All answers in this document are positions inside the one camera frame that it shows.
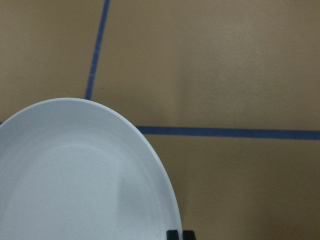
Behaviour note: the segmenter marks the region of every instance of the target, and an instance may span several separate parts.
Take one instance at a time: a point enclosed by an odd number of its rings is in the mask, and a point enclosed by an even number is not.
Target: blue stripe
[[[320,140],[320,131],[137,126],[143,134],[253,139]]]
[[[99,26],[99,30],[98,30],[98,35],[96,37],[95,48],[94,48],[92,63],[91,63],[91,68],[90,68],[90,74],[89,74],[88,84],[87,84],[86,92],[85,92],[85,99],[87,99],[87,100],[91,100],[91,97],[92,97],[92,91],[93,91],[94,82],[95,82],[95,76],[96,76],[97,65],[98,65],[98,60],[99,60],[101,42],[102,42],[102,38],[104,35],[104,31],[105,31],[106,21],[107,21],[109,3],[110,3],[110,0],[105,0],[104,5],[103,5],[100,26]]]

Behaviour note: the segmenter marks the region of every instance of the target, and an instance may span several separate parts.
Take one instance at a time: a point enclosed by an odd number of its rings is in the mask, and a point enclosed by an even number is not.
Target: tan surface
[[[147,138],[198,240],[320,239],[320,142]]]
[[[93,100],[136,125],[318,130],[320,2],[112,1]]]
[[[45,99],[83,98],[103,0],[0,3],[0,122]]]

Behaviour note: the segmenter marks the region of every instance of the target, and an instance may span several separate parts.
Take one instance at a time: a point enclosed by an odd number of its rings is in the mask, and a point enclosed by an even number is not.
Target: vertical blue line
[[[89,73],[89,78],[88,78],[88,84],[87,84],[86,92],[85,92],[85,99],[87,99],[87,100],[91,100],[91,97],[92,97],[92,91],[93,91],[94,82],[95,82],[95,76],[96,76],[97,65],[98,65],[98,60],[99,60],[101,42],[102,42],[102,38],[104,35],[104,31],[105,31],[106,21],[107,21],[109,3],[110,3],[110,0],[105,0],[104,5],[103,5],[100,26],[99,26],[99,30],[98,30],[98,35],[96,37],[96,42],[95,42],[95,47],[94,47],[94,52],[93,52],[93,57],[92,57],[92,63],[91,63],[91,68],[90,68],[90,73]]]

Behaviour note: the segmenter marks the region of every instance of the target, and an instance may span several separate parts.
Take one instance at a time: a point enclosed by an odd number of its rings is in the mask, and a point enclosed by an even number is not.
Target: plate
[[[165,240],[182,232],[159,157],[123,116],[56,98],[0,125],[0,239]]]

